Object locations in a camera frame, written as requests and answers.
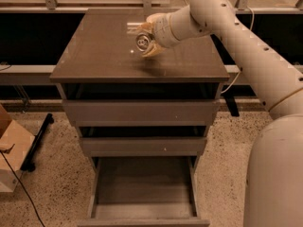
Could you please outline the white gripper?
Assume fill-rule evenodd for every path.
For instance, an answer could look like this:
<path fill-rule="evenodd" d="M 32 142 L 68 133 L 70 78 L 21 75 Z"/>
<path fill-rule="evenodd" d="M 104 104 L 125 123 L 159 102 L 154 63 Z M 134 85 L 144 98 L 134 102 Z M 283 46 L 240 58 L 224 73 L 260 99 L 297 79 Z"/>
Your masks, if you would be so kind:
<path fill-rule="evenodd" d="M 142 53 L 144 58 L 156 56 L 162 53 L 165 48 L 171 48 L 180 43 L 172 31 L 171 18 L 172 12 L 164 13 L 164 16 L 159 17 L 153 23 L 145 22 L 133 30 L 134 35 L 152 34 L 155 39 Z"/>

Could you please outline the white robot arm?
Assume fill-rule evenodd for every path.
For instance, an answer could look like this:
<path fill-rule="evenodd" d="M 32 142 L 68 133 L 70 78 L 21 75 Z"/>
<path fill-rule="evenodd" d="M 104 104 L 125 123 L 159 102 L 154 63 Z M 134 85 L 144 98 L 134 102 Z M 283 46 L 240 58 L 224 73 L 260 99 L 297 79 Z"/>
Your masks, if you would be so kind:
<path fill-rule="evenodd" d="M 252 146 L 243 227 L 303 227 L 302 73 L 247 28 L 228 0 L 190 0 L 137 27 L 137 46 L 155 56 L 183 40 L 214 34 L 273 118 Z"/>

